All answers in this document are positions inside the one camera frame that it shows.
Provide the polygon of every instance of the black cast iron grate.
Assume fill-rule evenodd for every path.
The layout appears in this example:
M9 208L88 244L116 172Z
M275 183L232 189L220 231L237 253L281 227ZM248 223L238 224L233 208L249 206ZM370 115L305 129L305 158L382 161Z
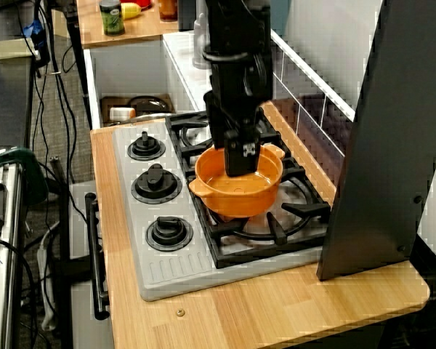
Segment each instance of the black cast iron grate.
M284 141L282 141L280 133L274 130L267 119L258 120L258 125L262 132L262 144L271 143L276 145L283 149L286 154L283 160L284 170L281 182L291 182L298 187L305 197L306 204L284 203L282 205L284 210L301 218L293 227L287 230L283 229L273 214L268 212L267 221L270 232L268 234L252 234L244 230L249 220L248 218L234 219L225 222L218 214L207 209L199 197L190 192L217 268L225 268L231 265L274 257L289 252L302 251L323 245L325 233L312 235L307 238L301 237L288 240L289 236L303 229L313 218L319 217L321 222L328 222L331 208L313 188L312 183L305 175L304 168L298 165L292 157L291 151ZM208 126L206 112L180 114L166 118L166 128L168 129L174 149L181 163L187 184L195 179L195 170L190 163L190 158L198 156L210 148L212 141L206 140L197 145L192 145L186 138L186 132L188 129L206 126ZM209 217L212 218L215 224L210 223ZM221 240L225 236L238 236L252 241L273 241L273 243L244 251L224 254L220 246L222 243Z

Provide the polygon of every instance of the orange pot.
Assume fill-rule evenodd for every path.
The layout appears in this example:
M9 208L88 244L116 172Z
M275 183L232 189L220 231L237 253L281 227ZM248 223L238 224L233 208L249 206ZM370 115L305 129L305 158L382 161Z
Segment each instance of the orange pot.
M260 148L257 172L228 177L225 150L210 148L195 163L197 178L189 189L211 211L227 217L252 217L263 213L276 200L283 175L284 152L275 145Z

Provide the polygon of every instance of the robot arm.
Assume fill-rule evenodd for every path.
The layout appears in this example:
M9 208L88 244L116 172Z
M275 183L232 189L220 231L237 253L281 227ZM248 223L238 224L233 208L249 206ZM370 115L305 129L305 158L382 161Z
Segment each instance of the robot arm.
M212 90L204 96L211 137L225 148L226 173L257 170L259 105L273 96L269 0L206 0Z

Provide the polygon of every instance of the oven door handle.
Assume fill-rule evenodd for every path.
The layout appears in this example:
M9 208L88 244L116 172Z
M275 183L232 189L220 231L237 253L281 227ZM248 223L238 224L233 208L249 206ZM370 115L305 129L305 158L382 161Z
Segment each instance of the oven door handle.
M95 212L99 210L96 196L93 193L86 194L87 237L89 239L90 271L92 280L92 297L94 298L94 315L97 320L105 320L110 316L106 310L109 305L108 292L103 290L103 275L100 262L100 251L97 233L97 218Z

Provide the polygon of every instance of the green clamp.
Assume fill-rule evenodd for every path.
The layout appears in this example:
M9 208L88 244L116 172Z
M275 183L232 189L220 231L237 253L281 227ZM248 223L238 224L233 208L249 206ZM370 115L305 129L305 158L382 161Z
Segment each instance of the green clamp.
M44 201L49 188L34 153L27 148L13 148L1 153L0 167L10 164L20 164L23 168L24 178L28 182L25 204L35 205Z

